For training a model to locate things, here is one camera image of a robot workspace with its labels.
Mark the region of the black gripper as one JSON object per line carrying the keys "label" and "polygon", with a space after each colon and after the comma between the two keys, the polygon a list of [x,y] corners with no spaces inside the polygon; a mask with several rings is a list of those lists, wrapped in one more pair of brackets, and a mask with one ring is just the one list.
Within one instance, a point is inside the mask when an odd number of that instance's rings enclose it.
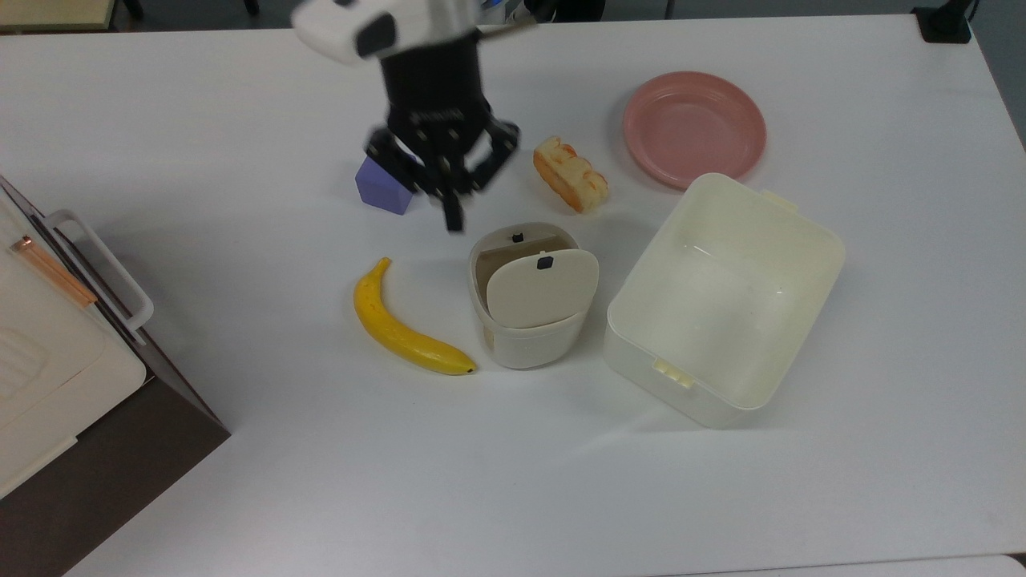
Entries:
{"label": "black gripper", "polygon": [[[452,234],[464,231],[459,198],[487,189],[520,137],[515,124],[495,117],[485,97],[484,38],[484,30],[471,29],[383,57],[387,117],[364,147],[401,187],[438,200]],[[453,176],[453,191],[443,176]]]}

